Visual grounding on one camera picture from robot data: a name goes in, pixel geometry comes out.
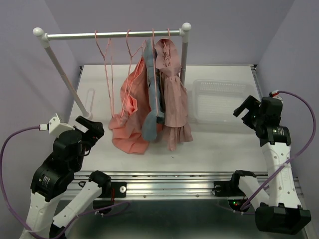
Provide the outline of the coral pink skirt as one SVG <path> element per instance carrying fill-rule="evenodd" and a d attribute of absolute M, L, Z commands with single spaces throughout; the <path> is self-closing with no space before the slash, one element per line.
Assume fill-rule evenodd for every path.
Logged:
<path fill-rule="evenodd" d="M 113 134 L 112 143 L 127 154 L 144 154 L 149 142 L 142 137 L 142 126 L 151 110 L 143 57 L 122 84 L 120 97 L 123 108 L 111 118 L 108 125 Z"/>

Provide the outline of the blue denim skirt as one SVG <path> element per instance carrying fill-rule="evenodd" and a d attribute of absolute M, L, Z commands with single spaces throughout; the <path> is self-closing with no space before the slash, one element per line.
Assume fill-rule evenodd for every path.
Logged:
<path fill-rule="evenodd" d="M 149 90 L 149 105 L 151 111 L 148 113 L 143 126 L 142 137 L 145 141 L 151 142 L 156 140 L 158 134 L 157 124 L 164 124 L 165 113 L 161 105 L 161 92 L 160 92 L 160 73 L 156 68 L 157 87 L 158 87 L 158 104 L 159 104 L 159 116 L 156 117 L 156 100 L 155 100 L 155 85 L 154 85 L 154 71 L 153 71 L 153 51 L 151 39 L 146 41 L 146 46 L 143 52 L 147 70 L 147 83 Z"/>

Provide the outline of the dusty pink ruffled skirt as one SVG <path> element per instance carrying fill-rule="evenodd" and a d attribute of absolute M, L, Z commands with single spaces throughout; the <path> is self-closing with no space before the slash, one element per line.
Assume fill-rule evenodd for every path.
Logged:
<path fill-rule="evenodd" d="M 181 64 L 173 41 L 162 38 L 155 44 L 155 50 L 165 105 L 163 138 L 168 150 L 175 151 L 178 144 L 193 141 L 188 122 L 188 95 L 179 75 Z"/>

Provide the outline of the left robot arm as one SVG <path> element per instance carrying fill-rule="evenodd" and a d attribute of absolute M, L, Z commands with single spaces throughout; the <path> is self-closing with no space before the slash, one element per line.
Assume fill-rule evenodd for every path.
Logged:
<path fill-rule="evenodd" d="M 77 196 L 58 214 L 56 208 L 68 185 L 74 180 L 74 174 L 81 170 L 83 159 L 89 155 L 92 147 L 104 136 L 103 124 L 88 120 L 82 116 L 76 122 L 87 130 L 81 131 L 59 116 L 49 123 L 41 124 L 40 131 L 48 131 L 56 137 L 53 152 L 36 170 L 31 182 L 31 201 L 27 215 L 27 228 L 21 234 L 22 239 L 60 238 L 73 220 L 80 216 L 98 196 L 106 196 L 111 190 L 111 177 L 101 171 L 91 173 L 88 181 Z"/>

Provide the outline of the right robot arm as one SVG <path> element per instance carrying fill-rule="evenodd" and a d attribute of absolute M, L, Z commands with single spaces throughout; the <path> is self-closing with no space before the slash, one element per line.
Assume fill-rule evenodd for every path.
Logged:
<path fill-rule="evenodd" d="M 242 121 L 259 139 L 268 179 L 260 184 L 254 172 L 236 170 L 229 181 L 215 181 L 211 192 L 216 197 L 246 197 L 245 202 L 236 202 L 232 208 L 244 214 L 253 207 L 258 230 L 295 235 L 312 217 L 296 192 L 290 164 L 290 131 L 280 125 L 282 109 L 283 101 L 274 93 L 260 101 L 248 96 L 234 110 L 235 117 L 247 110 Z"/>

